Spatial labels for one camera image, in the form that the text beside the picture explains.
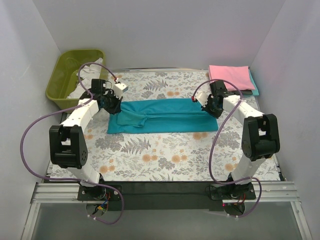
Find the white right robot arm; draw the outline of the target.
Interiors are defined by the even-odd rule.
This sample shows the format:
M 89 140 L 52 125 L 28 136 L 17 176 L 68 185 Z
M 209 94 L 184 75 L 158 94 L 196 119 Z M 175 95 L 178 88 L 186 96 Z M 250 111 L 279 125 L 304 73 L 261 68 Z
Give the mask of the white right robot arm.
M 194 91 L 193 102 L 199 102 L 202 111 L 218 119 L 223 112 L 234 117 L 242 125 L 242 157 L 237 167 L 229 174 L 227 181 L 213 180 L 218 186 L 226 186 L 227 195 L 237 199 L 266 159 L 280 150 L 278 120 L 274 114 L 265 114 L 251 107 L 241 91 L 229 92 L 227 81 L 216 79 L 209 82 L 210 94 L 199 89 Z

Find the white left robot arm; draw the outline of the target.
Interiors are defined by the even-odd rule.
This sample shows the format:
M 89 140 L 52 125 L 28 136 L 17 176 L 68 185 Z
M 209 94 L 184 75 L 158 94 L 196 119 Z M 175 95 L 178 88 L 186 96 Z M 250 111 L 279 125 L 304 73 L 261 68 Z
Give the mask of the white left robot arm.
M 88 162 L 88 148 L 84 130 L 91 118 L 104 109 L 111 115 L 121 112 L 123 93 L 128 86 L 115 81 L 107 87 L 107 80 L 93 79 L 91 88 L 80 96 L 76 109 L 60 125 L 49 129 L 50 160 L 53 165 L 71 172 L 79 179 L 85 194 L 95 200 L 106 196 L 103 177 Z

